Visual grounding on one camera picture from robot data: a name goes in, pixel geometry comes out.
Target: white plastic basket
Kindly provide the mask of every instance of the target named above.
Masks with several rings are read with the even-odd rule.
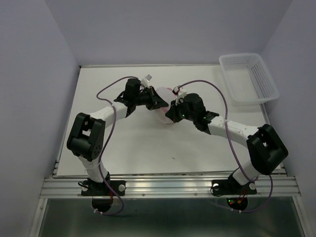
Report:
[[[277,86],[260,55],[223,55],[219,62],[233,105],[262,104],[279,97]]]

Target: white wall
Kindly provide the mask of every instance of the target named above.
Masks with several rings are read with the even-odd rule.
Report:
[[[316,230],[316,1],[294,0],[262,56],[280,91],[267,104],[271,123],[289,150],[295,175]]]
[[[46,0],[80,65],[261,53],[291,0]]]
[[[28,236],[79,68],[43,0],[0,2],[0,236]]]

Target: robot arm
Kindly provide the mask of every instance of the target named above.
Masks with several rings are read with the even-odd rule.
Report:
[[[164,101],[145,81],[129,79],[123,91],[114,103],[117,109],[117,120],[128,117],[135,111],[136,106],[145,105],[148,110],[169,107],[165,114],[171,122],[179,122],[183,119],[190,120],[196,128],[209,135],[217,135],[227,138],[225,118],[217,113],[207,111],[203,100],[195,93],[186,94],[179,90],[176,99],[171,102]],[[104,130],[113,123],[114,112],[111,106],[94,112],[90,115],[80,113],[77,115],[69,139],[67,148],[81,160],[87,169],[88,177],[96,183],[103,180],[98,170],[98,157],[100,155]],[[234,121],[227,121],[230,139],[247,147],[250,161],[242,166],[245,174],[250,179],[260,174],[269,175],[287,157],[288,151],[272,126],[265,124],[262,127],[248,126]],[[104,174],[108,171],[100,164]],[[213,194],[235,195],[249,186],[248,179],[240,168],[235,170],[227,180],[216,180],[218,185],[213,189]],[[247,194],[256,194],[256,191],[247,190]]]
[[[202,132],[227,138],[226,120],[217,113],[207,111],[199,95],[179,91],[178,97],[181,98],[171,102],[171,108],[166,113],[168,118],[174,122],[190,120]],[[242,169],[251,180],[261,174],[270,175],[288,155],[286,147],[271,125],[255,127],[228,120],[227,126],[230,139],[249,150],[250,161]],[[238,168],[228,180],[216,180],[216,184],[213,189],[216,196],[235,195],[247,189],[249,181]],[[247,193],[256,194],[256,191],[247,190]]]

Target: glass panel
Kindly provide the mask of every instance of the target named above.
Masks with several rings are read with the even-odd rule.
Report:
[[[265,198],[250,198],[248,209]],[[94,214],[89,199],[51,199],[41,237],[302,237],[291,197],[275,197],[263,210],[238,214],[218,208],[225,200],[126,200],[118,216]]]

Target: white tabletop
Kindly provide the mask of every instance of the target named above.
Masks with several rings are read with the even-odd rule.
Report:
[[[77,84],[74,102],[63,144],[58,176],[85,175],[81,162],[66,148],[66,142],[76,115],[89,114],[108,104],[96,99],[102,88],[124,76],[139,78],[150,74],[155,88],[175,87],[194,79],[204,79],[216,84],[224,93],[229,104],[228,119],[236,122],[262,126],[265,123],[259,105],[234,107],[223,81],[220,66],[163,66],[163,67],[116,67],[83,68]],[[101,97],[114,100],[125,88],[121,81]],[[219,93],[205,83],[186,86],[188,93],[197,93],[203,99],[207,110],[224,116],[225,107]],[[105,140],[110,128],[106,129]],[[248,150],[234,143],[241,161],[249,160]],[[191,173],[209,171],[232,171],[237,168],[228,141],[198,131],[190,121],[163,124],[144,106],[126,119],[119,120],[112,139],[102,158],[104,166],[111,174],[154,174]]]

